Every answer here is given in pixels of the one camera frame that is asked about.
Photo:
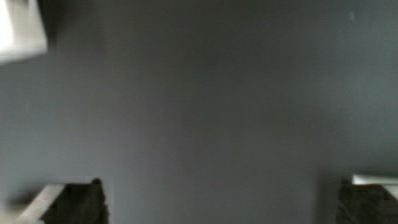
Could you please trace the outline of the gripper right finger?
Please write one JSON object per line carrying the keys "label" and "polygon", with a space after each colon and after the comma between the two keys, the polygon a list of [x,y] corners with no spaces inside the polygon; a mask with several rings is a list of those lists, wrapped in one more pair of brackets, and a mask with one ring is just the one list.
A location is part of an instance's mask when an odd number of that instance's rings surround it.
{"label": "gripper right finger", "polygon": [[398,177],[353,174],[341,180],[335,224],[398,224]]}

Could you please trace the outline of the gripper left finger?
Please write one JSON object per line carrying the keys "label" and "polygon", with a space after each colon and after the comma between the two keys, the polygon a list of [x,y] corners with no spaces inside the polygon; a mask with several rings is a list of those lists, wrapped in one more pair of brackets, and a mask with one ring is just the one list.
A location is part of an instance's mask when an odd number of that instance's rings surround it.
{"label": "gripper left finger", "polygon": [[101,180],[49,184],[17,215],[14,224],[108,224]]}

